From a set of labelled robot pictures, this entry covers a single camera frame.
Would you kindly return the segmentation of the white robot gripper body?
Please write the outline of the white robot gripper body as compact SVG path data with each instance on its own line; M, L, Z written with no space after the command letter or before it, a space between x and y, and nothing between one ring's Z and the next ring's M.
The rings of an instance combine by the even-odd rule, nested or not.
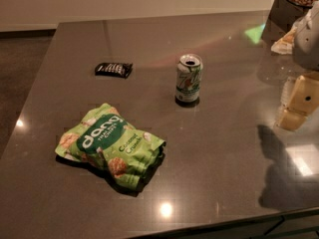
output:
M304 69L319 70L319 2L298 22L293 60Z

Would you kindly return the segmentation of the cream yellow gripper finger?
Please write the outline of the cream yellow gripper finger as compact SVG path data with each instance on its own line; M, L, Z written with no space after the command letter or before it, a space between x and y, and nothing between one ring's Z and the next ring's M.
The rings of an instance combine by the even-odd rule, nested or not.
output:
M288 77L281 95L276 125L290 131L300 128L319 107L319 74Z

